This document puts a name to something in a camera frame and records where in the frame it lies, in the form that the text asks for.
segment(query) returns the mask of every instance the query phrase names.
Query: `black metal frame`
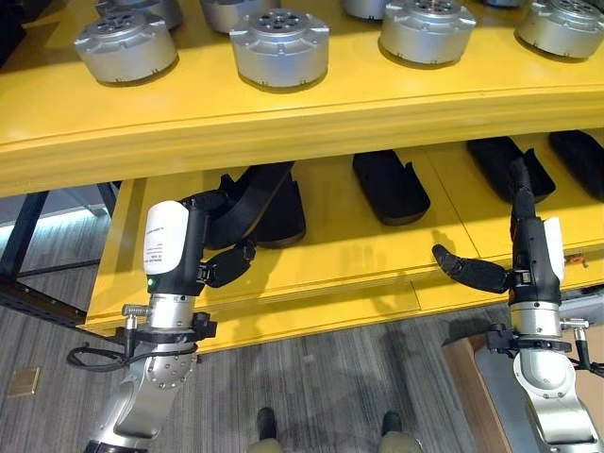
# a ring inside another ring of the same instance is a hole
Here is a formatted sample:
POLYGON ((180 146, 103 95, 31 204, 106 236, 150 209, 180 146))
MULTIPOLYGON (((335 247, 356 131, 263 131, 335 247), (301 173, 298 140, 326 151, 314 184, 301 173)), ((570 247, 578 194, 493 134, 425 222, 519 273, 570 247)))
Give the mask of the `black metal frame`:
MULTIPOLYGON (((112 215, 115 209, 116 197, 110 183, 97 184, 97 187, 109 215, 112 215)), ((100 260, 87 260, 21 272, 27 248, 31 243, 47 196, 48 192, 29 193, 19 211, 14 228, 8 238, 7 246, 0 257, 0 306, 20 311, 59 326, 78 328, 86 321, 87 312, 85 310, 69 305, 17 281, 19 277, 31 277, 78 267, 93 266, 100 262, 100 260)), ((106 340, 117 342, 115 338, 106 338, 106 340)))

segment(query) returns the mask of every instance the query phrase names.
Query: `black bracket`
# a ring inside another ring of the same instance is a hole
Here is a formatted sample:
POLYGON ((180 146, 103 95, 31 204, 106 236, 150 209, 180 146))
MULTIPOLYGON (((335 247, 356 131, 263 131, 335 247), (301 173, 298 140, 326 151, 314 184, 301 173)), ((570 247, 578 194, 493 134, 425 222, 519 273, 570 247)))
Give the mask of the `black bracket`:
MULTIPOLYGON (((214 338, 218 323, 210 320, 210 315, 205 312, 195 313, 191 324, 192 331, 188 332, 164 332, 155 331, 141 327, 133 332, 134 343, 146 342, 153 344, 183 344, 195 343, 206 338, 214 338)), ((117 327, 116 336, 124 338, 126 330, 123 327, 117 327)))
POLYGON ((513 331, 502 324, 493 324, 487 331, 487 347, 499 354, 507 354, 520 349, 544 349, 556 352, 571 352, 570 343, 548 339, 523 339, 513 334, 513 331))

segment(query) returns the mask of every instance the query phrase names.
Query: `black shoe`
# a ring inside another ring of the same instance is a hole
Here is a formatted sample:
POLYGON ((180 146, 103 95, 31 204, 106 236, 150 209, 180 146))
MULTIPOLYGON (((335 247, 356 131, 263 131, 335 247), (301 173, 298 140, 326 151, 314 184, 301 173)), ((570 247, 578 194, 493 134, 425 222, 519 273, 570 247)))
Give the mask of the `black shoe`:
POLYGON ((403 423, 400 416, 395 411, 387 411, 384 420, 381 422, 381 435, 385 436, 389 432, 402 432, 403 423))
POLYGON ((277 419, 271 408, 262 408, 258 411, 256 428, 261 441, 277 438, 277 419))

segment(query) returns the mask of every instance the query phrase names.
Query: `silver metal part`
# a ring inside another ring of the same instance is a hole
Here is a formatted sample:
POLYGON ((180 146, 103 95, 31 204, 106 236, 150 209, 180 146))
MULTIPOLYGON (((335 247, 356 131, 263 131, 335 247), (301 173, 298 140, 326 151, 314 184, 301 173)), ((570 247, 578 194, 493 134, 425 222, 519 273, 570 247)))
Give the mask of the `silver metal part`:
POLYGON ((497 8, 518 8, 524 5, 524 0, 484 0, 484 3, 497 8))
POLYGON ((567 328, 589 328, 589 321, 579 318, 562 318, 560 326, 562 330, 567 328))
POLYGON ((513 361, 513 372, 527 393, 529 416, 544 451, 600 451, 567 449, 570 445, 593 448, 598 434, 589 412, 577 398, 575 368, 564 354, 522 349, 513 361))
POLYGON ((327 71, 329 28, 294 9, 245 16, 230 31, 239 74, 276 88, 310 83, 327 71))
MULTIPOLYGON (((143 344, 135 355, 187 350, 193 344, 143 344)), ((148 448, 172 410, 178 390, 193 370, 194 354, 135 361, 101 415, 92 439, 107 445, 148 448)))
POLYGON ((586 59, 604 39, 604 15, 582 0, 535 0, 515 33, 550 54, 586 59))
POLYGON ((178 0, 97 0, 94 6, 99 16, 125 11, 140 11, 161 17, 169 30, 182 24, 182 9, 178 0))
POLYGON ((342 8, 351 16, 380 21, 388 0, 342 0, 342 8))
POLYGON ((557 304, 522 302, 510 307, 513 331, 518 335, 560 337, 562 327, 557 304))
POLYGON ((199 0, 206 23, 215 31, 228 33, 247 14, 281 8, 280 0, 199 0))
POLYGON ((74 42, 79 57, 101 82, 129 82, 169 67, 178 53, 159 16, 111 13, 89 24, 74 42))
POLYGON ((193 319, 193 297, 177 294, 152 294, 151 314, 147 326, 151 328, 187 328, 193 319))
POLYGON ((585 335, 585 329, 576 328, 575 329, 575 340, 578 342, 586 342, 587 336, 585 335))
MULTIPOLYGON (((152 294, 150 307, 127 305, 126 322, 144 316, 146 330, 155 333, 192 333, 194 297, 177 294, 152 294)), ((151 344, 142 342, 134 356, 191 350, 193 343, 151 344)), ((150 357, 134 361, 126 378, 112 396, 92 439, 107 445, 145 449, 157 437, 172 410, 178 390, 193 370, 195 354, 150 357)))
POLYGON ((146 305, 131 305, 125 304, 122 307, 122 316, 148 316, 151 309, 146 305))
POLYGON ((423 64, 461 58, 476 19, 455 0, 393 0, 379 37, 391 54, 423 64))

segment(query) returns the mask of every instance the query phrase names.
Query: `yellow shelf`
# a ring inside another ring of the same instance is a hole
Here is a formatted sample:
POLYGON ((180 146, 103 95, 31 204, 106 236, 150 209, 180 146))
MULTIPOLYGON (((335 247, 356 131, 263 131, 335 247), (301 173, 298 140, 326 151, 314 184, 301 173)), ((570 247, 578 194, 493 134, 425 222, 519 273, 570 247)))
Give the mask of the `yellow shelf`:
MULTIPOLYGON (((590 131, 602 138, 604 130, 590 131)), ((558 189, 538 212, 562 220, 564 250, 583 253, 585 266, 566 267, 564 289, 604 281, 604 204, 591 199, 545 145, 546 134, 514 137, 534 146, 558 189)), ((510 265, 511 207, 501 202, 464 143, 398 151, 411 160, 431 199, 428 213, 409 226, 383 226, 364 200, 351 157, 298 162, 298 180, 308 235, 284 250, 259 249, 248 273, 207 288, 196 310, 216 315, 221 335, 204 348, 224 348, 303 333, 351 327, 401 317, 454 310, 503 300, 443 278, 430 254, 444 243, 465 257, 510 265), (247 321, 238 321, 242 317, 247 321)), ((230 173, 237 176, 242 169, 230 173)), ((148 295, 142 267, 146 212, 165 199, 179 199, 218 185, 221 171, 126 181, 99 267, 84 328, 111 334, 123 323, 125 303, 148 295)))
MULTIPOLYGON (((405 151, 431 200, 428 213, 409 226, 382 225, 364 200, 352 158, 298 162, 307 236, 284 250, 259 249, 251 269, 224 288, 206 288, 196 310, 224 310, 330 294, 392 280, 424 277, 435 270, 430 249, 455 244, 477 255, 426 154, 405 151)), ((238 176, 242 169, 229 171, 238 176)), ((146 213, 166 199, 181 199, 218 186, 221 171, 126 181, 120 192, 88 311, 87 325, 119 325, 124 304, 145 301, 143 238, 146 213)))
MULTIPOLYGON (((586 254, 585 262, 587 267, 581 264, 566 267, 564 289, 604 281, 604 252, 586 254)), ((288 302, 213 310, 212 319, 218 321, 217 336, 204 340, 199 347, 201 352, 217 351, 504 300, 505 296, 471 290, 437 278, 288 302)), ((86 325, 84 328, 102 335, 114 333, 114 327, 86 325)))
POLYGON ((96 17, 92 2, 54 2, 0 70, 0 196, 604 124, 604 46, 575 63, 537 55, 512 34, 521 11, 469 4, 478 28, 461 61, 422 70, 381 55, 379 25, 336 1, 285 4, 329 23, 329 71, 274 94, 239 79, 228 38, 208 30, 197 0, 182 2, 170 74, 99 85, 72 46, 96 17))

